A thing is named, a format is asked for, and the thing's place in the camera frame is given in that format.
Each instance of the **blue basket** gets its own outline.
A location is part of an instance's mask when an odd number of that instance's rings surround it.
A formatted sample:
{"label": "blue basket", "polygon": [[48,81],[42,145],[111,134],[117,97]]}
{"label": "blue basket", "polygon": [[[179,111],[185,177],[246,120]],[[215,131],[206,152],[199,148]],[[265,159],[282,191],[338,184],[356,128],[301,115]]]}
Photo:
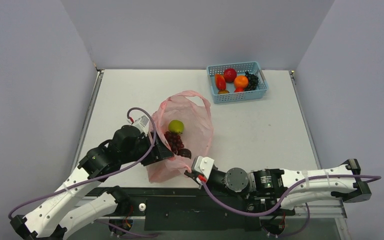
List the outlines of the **blue basket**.
{"label": "blue basket", "polygon": [[[253,91],[234,92],[234,84],[226,83],[226,90],[228,90],[230,93],[218,94],[219,90],[216,87],[214,76],[216,74],[223,75],[226,69],[235,69],[238,76],[245,75],[246,71],[248,71],[250,74],[255,74],[258,77],[257,88]],[[206,68],[206,72],[208,74],[212,99],[214,100],[215,104],[260,99],[266,93],[267,89],[269,89],[269,85],[264,78],[261,67],[256,61],[208,66]]]}

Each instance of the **bolt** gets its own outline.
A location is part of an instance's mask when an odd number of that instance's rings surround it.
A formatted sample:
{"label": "bolt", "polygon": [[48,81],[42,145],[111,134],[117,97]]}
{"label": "bolt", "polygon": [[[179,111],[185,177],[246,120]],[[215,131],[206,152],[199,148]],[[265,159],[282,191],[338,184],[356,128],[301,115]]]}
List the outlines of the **bolt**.
{"label": "bolt", "polygon": [[139,210],[140,210],[141,212],[145,211],[145,209],[147,209],[147,205],[145,205],[145,203],[141,203],[141,204],[139,204]]}

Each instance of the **plastic bag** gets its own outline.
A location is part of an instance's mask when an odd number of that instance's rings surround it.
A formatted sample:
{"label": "plastic bag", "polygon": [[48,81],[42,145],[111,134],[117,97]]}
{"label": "plastic bag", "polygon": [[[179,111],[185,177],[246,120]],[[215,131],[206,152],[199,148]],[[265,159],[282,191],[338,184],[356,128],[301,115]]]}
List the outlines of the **plastic bag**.
{"label": "plastic bag", "polygon": [[[187,97],[199,97],[204,106],[196,105]],[[190,172],[196,156],[207,156],[214,134],[210,105],[207,99],[192,90],[170,96],[161,103],[159,109],[152,115],[159,138],[170,149],[164,133],[168,131],[172,120],[182,121],[184,131],[181,140],[184,147],[191,151],[192,158],[174,155],[172,158],[148,165],[146,169],[149,182],[162,183],[183,174],[186,170]]]}

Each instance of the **table top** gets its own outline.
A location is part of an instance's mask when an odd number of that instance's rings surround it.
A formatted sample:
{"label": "table top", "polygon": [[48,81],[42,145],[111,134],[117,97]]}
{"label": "table top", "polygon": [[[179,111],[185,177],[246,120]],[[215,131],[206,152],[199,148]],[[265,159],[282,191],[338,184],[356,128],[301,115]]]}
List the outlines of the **table top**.
{"label": "table top", "polygon": [[[111,139],[117,129],[128,124],[128,109],[140,107],[152,114],[167,97],[194,90],[211,103],[214,137],[208,156],[215,159],[221,171],[234,167],[247,172],[266,168],[317,169],[289,72],[262,72],[269,86],[262,99],[213,104],[206,70],[106,69],[82,143],[80,159],[89,149]],[[131,113],[134,119],[142,115],[139,111]],[[162,183],[149,183],[147,170],[141,164],[108,178],[100,187],[115,185],[198,186],[182,175]]]}

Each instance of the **white wall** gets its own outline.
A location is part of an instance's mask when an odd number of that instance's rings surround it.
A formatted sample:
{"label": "white wall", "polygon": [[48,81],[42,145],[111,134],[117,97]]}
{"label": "white wall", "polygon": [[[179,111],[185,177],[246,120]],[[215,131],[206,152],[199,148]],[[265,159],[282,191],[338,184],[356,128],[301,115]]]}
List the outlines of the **white wall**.
{"label": "white wall", "polygon": [[100,69],[295,69],[334,0],[61,0]]}
{"label": "white wall", "polygon": [[20,239],[14,206],[69,174],[95,78],[59,0],[0,0],[0,240]]}
{"label": "white wall", "polygon": [[383,177],[371,200],[345,207],[353,239],[384,239],[384,1],[336,0],[296,82],[322,166],[357,158]]}

